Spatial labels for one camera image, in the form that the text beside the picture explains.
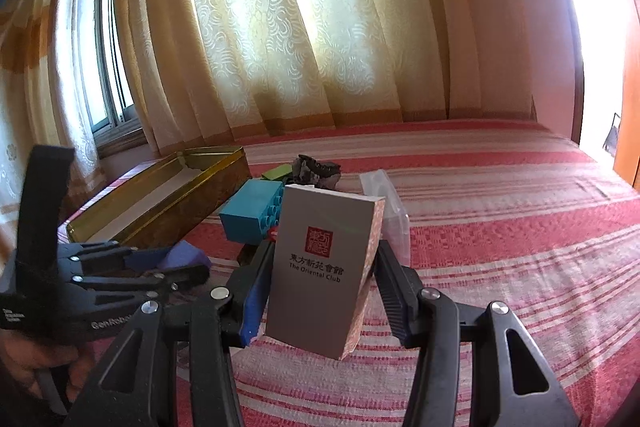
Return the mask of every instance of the metal screw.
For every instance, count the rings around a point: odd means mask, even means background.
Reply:
[[[429,301],[434,301],[440,298],[440,292],[436,290],[436,288],[422,288],[422,290],[420,290],[420,295],[422,298]]]
[[[509,313],[509,307],[501,301],[494,301],[491,303],[491,311],[498,315],[506,315]]]
[[[148,314],[158,311],[158,303],[156,301],[147,301],[141,306],[142,312]]]
[[[226,299],[229,295],[231,295],[229,289],[224,286],[218,286],[211,290],[211,298],[216,301],[222,301],[222,299]]]

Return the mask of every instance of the purple block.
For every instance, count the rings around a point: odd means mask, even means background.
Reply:
[[[196,248],[186,241],[177,243],[158,264],[161,270],[170,268],[179,268],[182,266],[192,266],[193,264],[203,264],[211,268],[209,257],[200,249]]]

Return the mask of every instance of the green block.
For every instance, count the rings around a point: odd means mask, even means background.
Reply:
[[[288,174],[291,174],[291,165],[285,164],[285,165],[280,165],[276,168],[273,168],[270,171],[263,172],[262,179],[270,180],[272,182],[279,182],[279,181],[282,181],[284,176],[287,176]]]

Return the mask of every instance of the yellow transparent tray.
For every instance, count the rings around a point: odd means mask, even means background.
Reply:
[[[170,247],[251,177],[241,147],[177,152],[136,174],[66,226],[69,240]]]

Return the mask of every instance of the bed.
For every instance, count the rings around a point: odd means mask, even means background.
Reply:
[[[334,160],[350,192],[359,172],[386,169],[422,281],[462,303],[507,302],[584,427],[605,425],[638,380],[640,194],[569,140],[530,122],[450,120],[311,131],[245,151],[254,176],[299,153]],[[237,266],[240,246],[215,213],[185,239],[210,256],[216,282]],[[181,427],[191,425],[187,360],[181,351]],[[361,340],[341,362],[264,335],[233,355],[248,427],[399,426],[416,360],[391,336],[375,285]],[[470,379],[463,345],[456,425],[468,423]]]

